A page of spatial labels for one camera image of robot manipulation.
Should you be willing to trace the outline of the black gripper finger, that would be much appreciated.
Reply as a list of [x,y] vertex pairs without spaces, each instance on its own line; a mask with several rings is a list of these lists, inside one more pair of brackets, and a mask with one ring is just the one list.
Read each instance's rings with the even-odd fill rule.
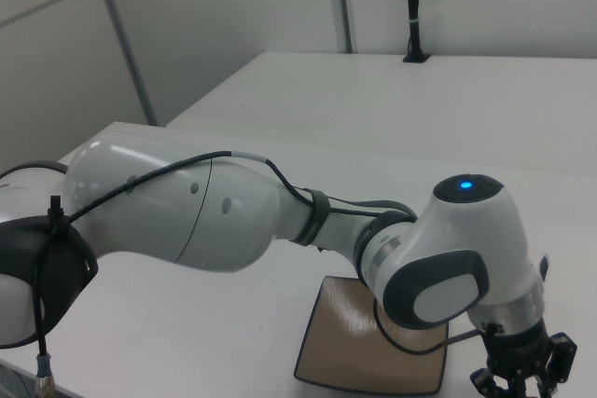
[[494,380],[498,372],[499,369],[495,365],[489,365],[473,372],[469,378],[481,396],[507,398],[509,396],[508,390],[498,386]]
[[566,333],[552,336],[550,344],[552,352],[547,366],[548,378],[552,385],[563,384],[570,376],[577,345]]

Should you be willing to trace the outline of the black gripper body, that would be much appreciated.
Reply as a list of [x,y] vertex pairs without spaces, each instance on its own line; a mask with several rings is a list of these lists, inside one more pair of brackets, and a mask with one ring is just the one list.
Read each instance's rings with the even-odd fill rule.
[[486,370],[493,376],[539,376],[545,373],[551,344],[544,319],[515,335],[501,324],[482,325],[481,338],[487,351]]

